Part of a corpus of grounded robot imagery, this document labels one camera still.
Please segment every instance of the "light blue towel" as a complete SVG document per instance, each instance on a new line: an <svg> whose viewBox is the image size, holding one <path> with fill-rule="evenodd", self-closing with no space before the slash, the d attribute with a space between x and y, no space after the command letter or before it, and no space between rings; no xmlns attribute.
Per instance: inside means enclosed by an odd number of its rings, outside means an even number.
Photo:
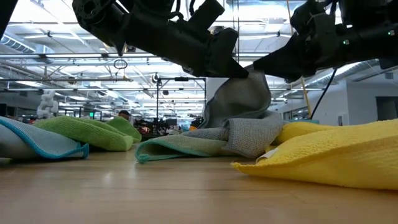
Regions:
<svg viewBox="0 0 398 224"><path fill-rule="evenodd" d="M11 159L61 159L64 157L88 156L85 144L57 133L0 117L0 157Z"/></svg>

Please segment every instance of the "yellow pole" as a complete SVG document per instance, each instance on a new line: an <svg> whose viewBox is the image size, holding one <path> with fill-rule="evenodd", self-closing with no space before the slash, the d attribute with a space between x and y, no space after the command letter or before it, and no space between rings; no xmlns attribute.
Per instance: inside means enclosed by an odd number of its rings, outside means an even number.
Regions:
<svg viewBox="0 0 398 224"><path fill-rule="evenodd" d="M289 20L292 17L291 13L290 13L290 6L289 6L289 0L286 0L286 4L287 4L287 12L289 13ZM293 27L292 25L290 25L290 31L293 35ZM300 78L301 81L301 85L303 86L303 92L304 92L304 98L305 98L305 102L307 104L307 108L308 108L308 116L311 117L312 114L312 110L311 110L311 105L310 105L310 101L308 100L308 95L307 95L307 91L305 90L305 84L304 84L304 78L303 76L301 76Z"/></svg>

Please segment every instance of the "person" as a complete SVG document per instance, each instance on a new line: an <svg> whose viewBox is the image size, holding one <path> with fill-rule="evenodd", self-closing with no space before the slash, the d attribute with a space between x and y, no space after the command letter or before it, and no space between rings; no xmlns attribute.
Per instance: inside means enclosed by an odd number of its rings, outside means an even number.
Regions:
<svg viewBox="0 0 398 224"><path fill-rule="evenodd" d="M120 111L118 116L130 121L130 113L126 110Z"/></svg>

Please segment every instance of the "white stuffed animal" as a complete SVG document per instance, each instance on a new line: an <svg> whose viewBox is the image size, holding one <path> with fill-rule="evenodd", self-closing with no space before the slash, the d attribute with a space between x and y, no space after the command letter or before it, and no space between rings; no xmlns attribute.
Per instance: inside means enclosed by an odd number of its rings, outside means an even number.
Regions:
<svg viewBox="0 0 398 224"><path fill-rule="evenodd" d="M39 119L52 118L53 113L58 112L58 102L54 101L55 91L45 90L42 95L42 101L37 108L37 117Z"/></svg>

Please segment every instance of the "black robotic arm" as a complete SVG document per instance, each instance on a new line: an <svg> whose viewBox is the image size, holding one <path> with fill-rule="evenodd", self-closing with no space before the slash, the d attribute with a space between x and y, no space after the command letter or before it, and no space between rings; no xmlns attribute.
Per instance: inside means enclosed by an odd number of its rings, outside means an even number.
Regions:
<svg viewBox="0 0 398 224"><path fill-rule="evenodd" d="M171 12L174 0L74 0L78 23L113 46L122 56L125 45L179 64L196 77L246 78L248 72L232 58L238 33L230 28L217 34L208 29L224 8L206 0L189 21ZM170 19L178 16L177 22Z"/></svg>

